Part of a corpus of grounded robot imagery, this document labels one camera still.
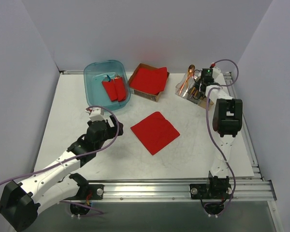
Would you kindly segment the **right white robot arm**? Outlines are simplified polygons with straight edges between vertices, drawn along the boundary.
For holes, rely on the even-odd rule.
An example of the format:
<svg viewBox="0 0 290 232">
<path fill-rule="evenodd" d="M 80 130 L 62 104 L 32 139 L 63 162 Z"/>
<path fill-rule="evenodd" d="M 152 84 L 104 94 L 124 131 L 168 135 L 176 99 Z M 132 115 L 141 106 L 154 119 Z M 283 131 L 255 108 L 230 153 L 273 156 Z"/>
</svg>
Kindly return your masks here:
<svg viewBox="0 0 290 232">
<path fill-rule="evenodd" d="M 235 137 L 242 128 L 243 102 L 223 90 L 222 85 L 214 80 L 212 68 L 201 69 L 195 87 L 193 96 L 206 102 L 206 126 L 217 149 L 210 175 L 226 179 L 229 174 L 234 175 L 229 159 Z"/>
</svg>

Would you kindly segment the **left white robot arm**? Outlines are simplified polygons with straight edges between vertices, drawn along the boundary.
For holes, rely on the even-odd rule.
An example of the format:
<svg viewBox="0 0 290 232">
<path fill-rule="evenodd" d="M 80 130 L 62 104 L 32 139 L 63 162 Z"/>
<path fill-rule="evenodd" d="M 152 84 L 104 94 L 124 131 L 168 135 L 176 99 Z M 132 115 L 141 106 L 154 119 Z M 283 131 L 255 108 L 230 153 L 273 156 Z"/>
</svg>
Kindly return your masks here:
<svg viewBox="0 0 290 232">
<path fill-rule="evenodd" d="M 44 171 L 35 172 L 20 182 L 9 181 L 0 198 L 0 214 L 17 232 L 26 230 L 38 215 L 60 201 L 88 193 L 88 182 L 76 170 L 96 157 L 107 140 L 114 141 L 123 134 L 123 124 L 111 115 L 113 126 L 102 116 L 88 121 L 81 135 Z"/>
</svg>

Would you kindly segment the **red paper napkin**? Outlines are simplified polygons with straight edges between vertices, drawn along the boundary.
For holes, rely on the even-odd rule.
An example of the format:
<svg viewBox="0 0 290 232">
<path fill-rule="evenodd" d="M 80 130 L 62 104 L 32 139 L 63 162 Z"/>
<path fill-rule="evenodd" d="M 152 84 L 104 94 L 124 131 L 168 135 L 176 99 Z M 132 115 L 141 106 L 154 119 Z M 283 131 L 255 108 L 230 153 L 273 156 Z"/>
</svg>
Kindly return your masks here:
<svg viewBox="0 0 290 232">
<path fill-rule="evenodd" d="M 130 129 L 152 156 L 180 136 L 161 112 L 152 113 Z"/>
</svg>

